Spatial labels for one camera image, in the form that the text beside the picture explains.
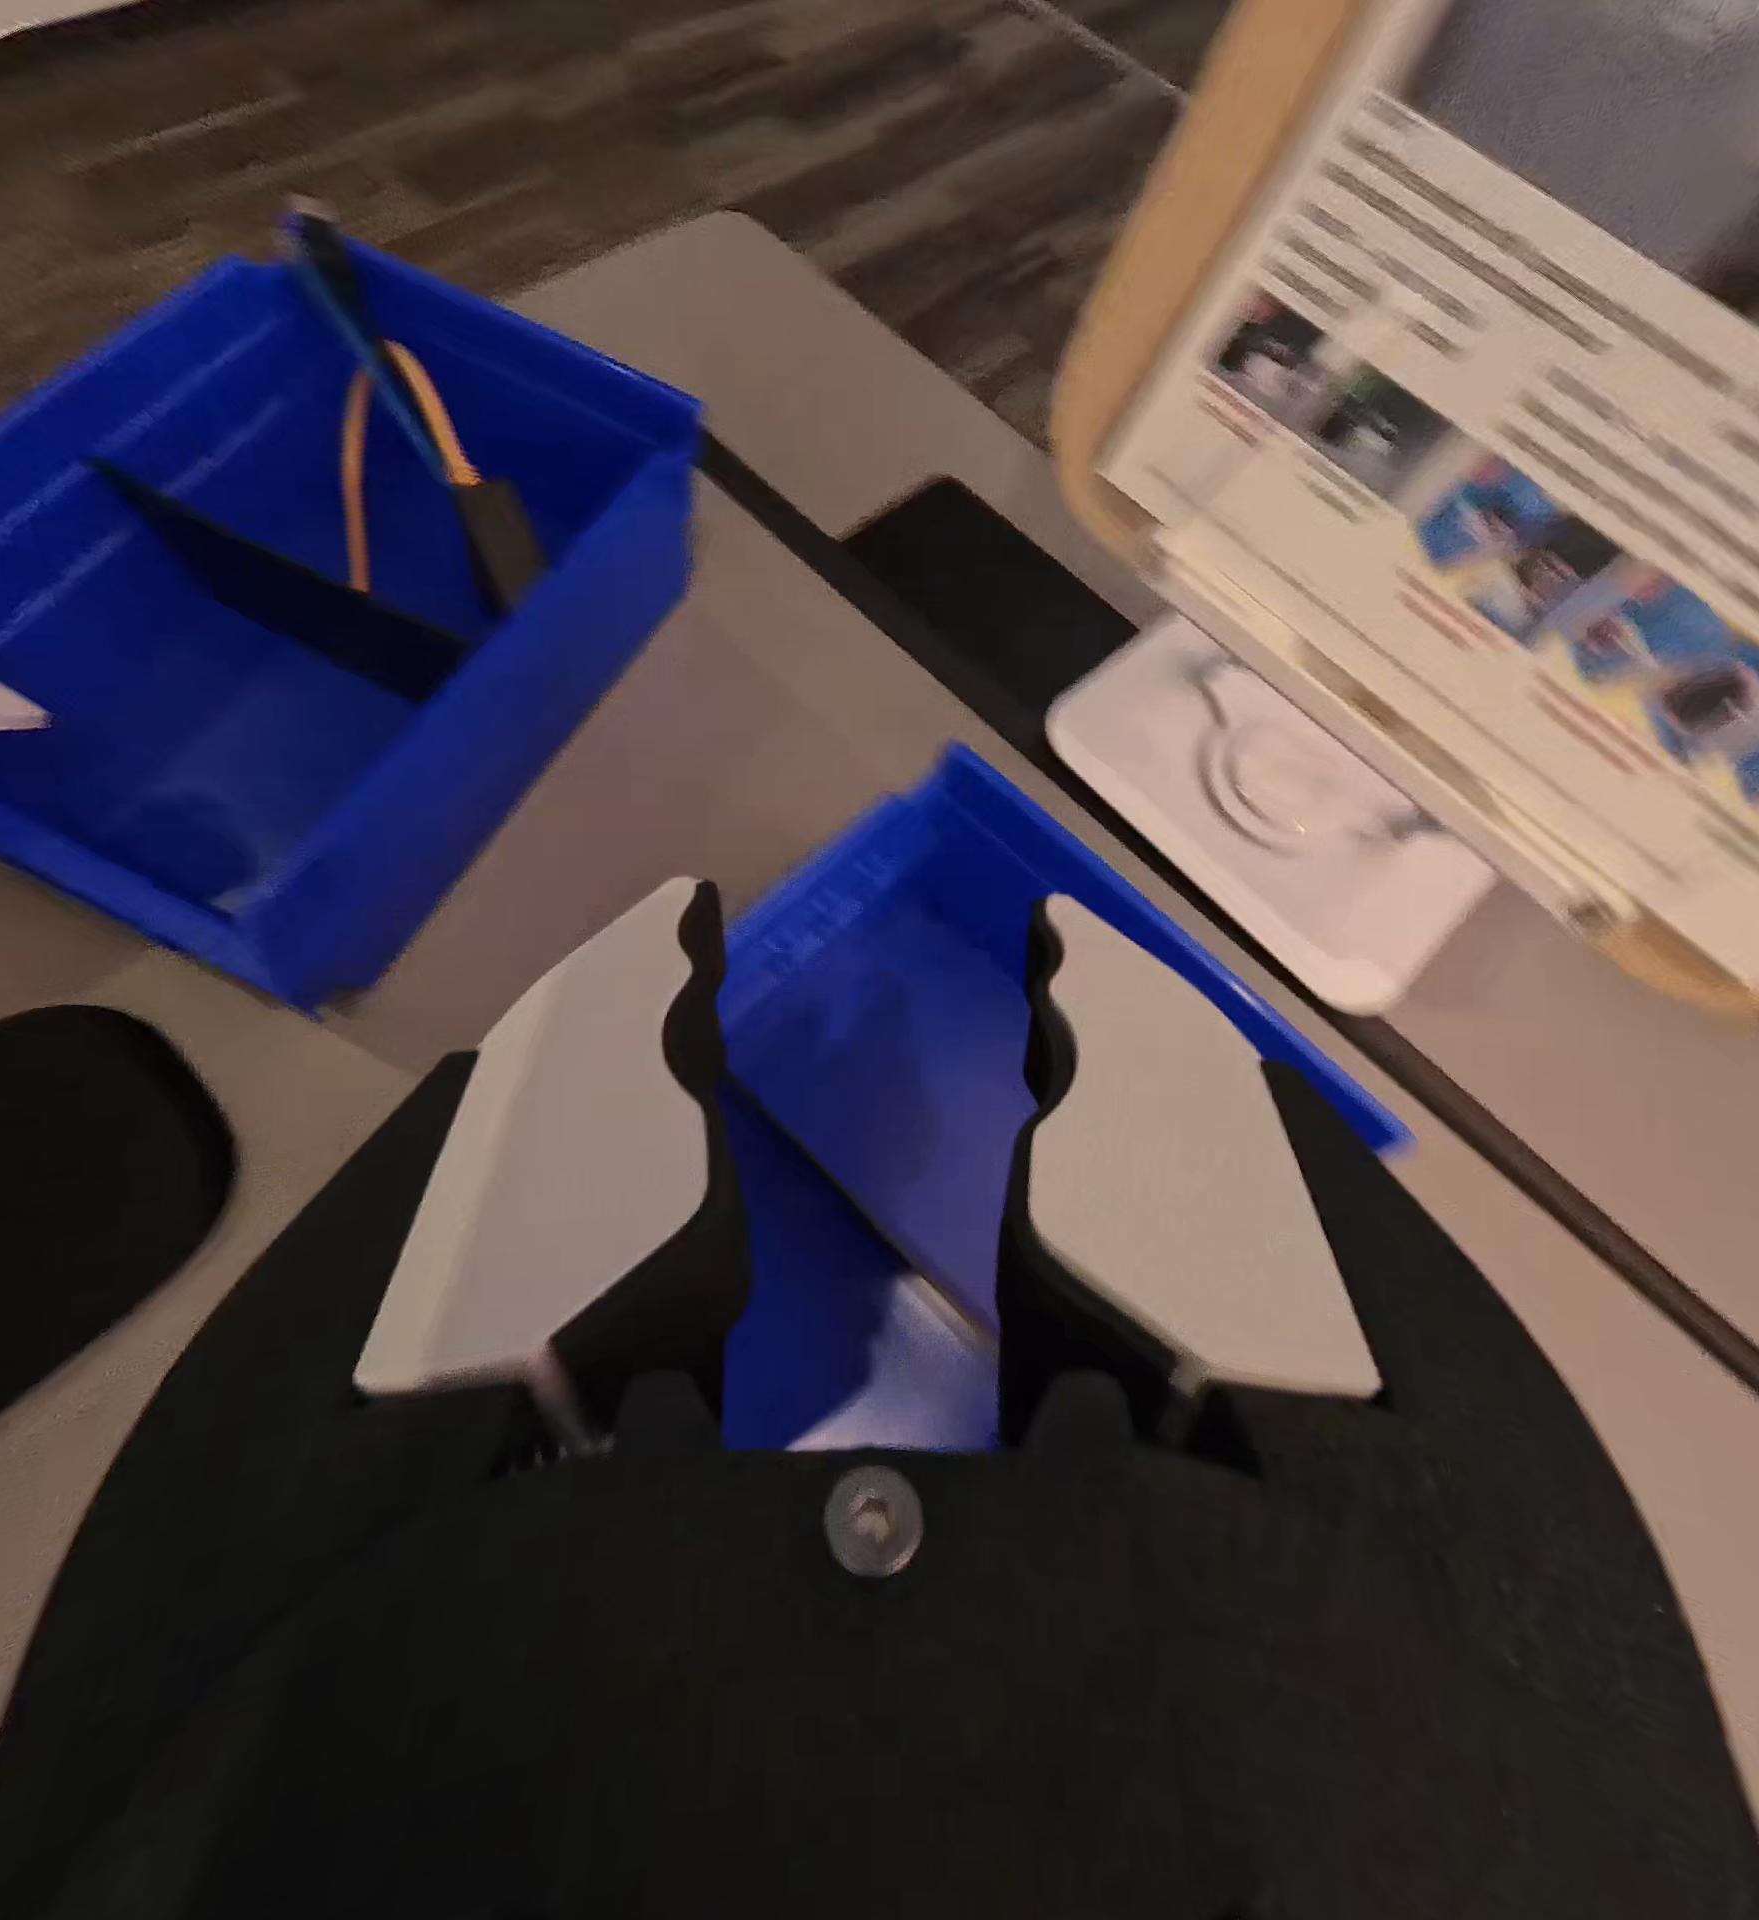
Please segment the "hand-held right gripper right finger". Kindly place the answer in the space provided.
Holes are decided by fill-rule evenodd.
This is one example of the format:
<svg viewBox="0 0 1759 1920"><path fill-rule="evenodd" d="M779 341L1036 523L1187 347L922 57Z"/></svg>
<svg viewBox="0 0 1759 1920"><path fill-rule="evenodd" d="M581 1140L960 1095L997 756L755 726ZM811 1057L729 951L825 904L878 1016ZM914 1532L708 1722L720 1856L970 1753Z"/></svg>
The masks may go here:
<svg viewBox="0 0 1759 1920"><path fill-rule="evenodd" d="M1106 1372L1139 1441L1213 1385L1382 1400L1386 1372L1278 1114L1272 1067L1094 904L1041 893L1025 1089L997 1201L997 1447L1061 1372Z"/></svg>

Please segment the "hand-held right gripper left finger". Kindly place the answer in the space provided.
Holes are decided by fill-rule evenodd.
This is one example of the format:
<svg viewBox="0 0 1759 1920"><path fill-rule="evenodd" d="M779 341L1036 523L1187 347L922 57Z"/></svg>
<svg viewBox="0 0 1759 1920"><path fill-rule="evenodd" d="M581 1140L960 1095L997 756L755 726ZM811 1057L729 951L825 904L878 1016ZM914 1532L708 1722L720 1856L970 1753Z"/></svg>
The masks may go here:
<svg viewBox="0 0 1759 1920"><path fill-rule="evenodd" d="M351 1385L525 1385L600 1447L642 1372L720 1426L755 1300L720 1114L720 886L675 874L551 961L475 1046Z"/></svg>

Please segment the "blue plastic bin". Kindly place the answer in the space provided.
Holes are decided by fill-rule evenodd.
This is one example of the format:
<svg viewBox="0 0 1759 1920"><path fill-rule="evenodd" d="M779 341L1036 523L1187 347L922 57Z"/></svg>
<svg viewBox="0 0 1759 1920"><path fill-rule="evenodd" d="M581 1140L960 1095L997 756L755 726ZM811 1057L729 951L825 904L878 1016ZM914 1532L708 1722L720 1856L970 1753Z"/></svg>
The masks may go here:
<svg viewBox="0 0 1759 1920"><path fill-rule="evenodd" d="M360 992L688 586L701 405L349 246L545 549L484 610L460 511L365 426L293 263L213 260L0 414L0 862L293 1010Z"/></svg>
<svg viewBox="0 0 1759 1920"><path fill-rule="evenodd" d="M729 1335L731 1450L985 1450L991 1261L1033 1119L1036 900L1130 940L1371 1147L1412 1130L979 756L864 805L729 928L729 1136L755 1307Z"/></svg>

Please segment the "black network switch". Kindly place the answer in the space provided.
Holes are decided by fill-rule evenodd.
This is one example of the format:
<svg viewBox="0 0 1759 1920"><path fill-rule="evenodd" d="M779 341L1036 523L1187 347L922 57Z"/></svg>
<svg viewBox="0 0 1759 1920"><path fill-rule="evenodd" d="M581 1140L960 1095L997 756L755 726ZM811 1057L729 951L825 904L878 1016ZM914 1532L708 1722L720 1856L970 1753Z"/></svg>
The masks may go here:
<svg viewBox="0 0 1759 1920"><path fill-rule="evenodd" d="M525 511L525 495L505 478L479 478L479 484L456 484L448 498L456 498L484 617L510 617L534 596L534 585L545 574L545 539Z"/></svg>

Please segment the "white stand base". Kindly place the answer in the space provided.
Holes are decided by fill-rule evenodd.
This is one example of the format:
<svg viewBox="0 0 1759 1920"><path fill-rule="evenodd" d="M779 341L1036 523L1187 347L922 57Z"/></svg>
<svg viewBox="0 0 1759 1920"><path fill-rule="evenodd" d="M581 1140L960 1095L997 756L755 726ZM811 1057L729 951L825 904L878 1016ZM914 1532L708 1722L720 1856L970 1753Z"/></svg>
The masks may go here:
<svg viewBox="0 0 1759 1920"><path fill-rule="evenodd" d="M1078 677L1041 740L1341 1016L1390 1016L1502 882L1180 617Z"/></svg>

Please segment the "black textured pad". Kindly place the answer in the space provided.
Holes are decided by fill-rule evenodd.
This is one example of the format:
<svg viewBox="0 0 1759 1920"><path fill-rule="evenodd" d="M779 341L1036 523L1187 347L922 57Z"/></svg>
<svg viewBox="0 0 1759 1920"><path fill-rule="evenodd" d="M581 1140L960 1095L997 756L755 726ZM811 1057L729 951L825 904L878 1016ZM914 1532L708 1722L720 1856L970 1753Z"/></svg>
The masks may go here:
<svg viewBox="0 0 1759 1920"><path fill-rule="evenodd" d="M0 1411L148 1307L229 1211L240 1140L139 1016L0 1022Z"/></svg>

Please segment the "dark rectangular table panel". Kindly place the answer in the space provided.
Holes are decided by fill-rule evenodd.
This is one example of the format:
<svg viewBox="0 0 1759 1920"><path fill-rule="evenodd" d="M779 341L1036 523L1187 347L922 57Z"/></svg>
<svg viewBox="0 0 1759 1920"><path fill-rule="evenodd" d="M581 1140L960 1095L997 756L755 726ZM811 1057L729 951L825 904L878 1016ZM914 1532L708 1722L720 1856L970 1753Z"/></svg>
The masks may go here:
<svg viewBox="0 0 1759 1920"><path fill-rule="evenodd" d="M952 478L864 511L840 549L944 638L1025 756L1047 756L1047 705L1139 634L1129 610Z"/></svg>

